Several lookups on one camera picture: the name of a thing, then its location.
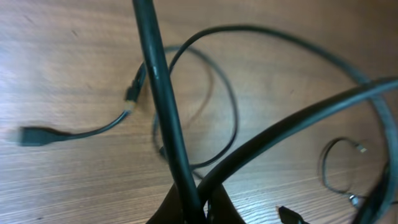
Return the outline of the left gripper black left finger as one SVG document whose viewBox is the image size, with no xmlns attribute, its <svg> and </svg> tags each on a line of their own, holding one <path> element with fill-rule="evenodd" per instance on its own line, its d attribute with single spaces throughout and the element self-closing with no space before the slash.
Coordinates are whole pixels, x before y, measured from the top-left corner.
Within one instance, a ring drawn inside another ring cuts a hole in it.
<svg viewBox="0 0 398 224">
<path fill-rule="evenodd" d="M 147 224 L 185 223 L 180 196 L 175 184 L 172 185 L 160 207 L 147 221 Z"/>
</svg>

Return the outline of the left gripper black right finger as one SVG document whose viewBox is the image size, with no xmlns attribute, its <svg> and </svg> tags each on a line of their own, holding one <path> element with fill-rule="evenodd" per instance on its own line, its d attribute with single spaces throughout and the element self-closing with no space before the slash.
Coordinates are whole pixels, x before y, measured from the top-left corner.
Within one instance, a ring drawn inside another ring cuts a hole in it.
<svg viewBox="0 0 398 224">
<path fill-rule="evenodd" d="M 223 185 L 216 188 L 208 200 L 207 220 L 210 224 L 245 224 Z"/>
</svg>

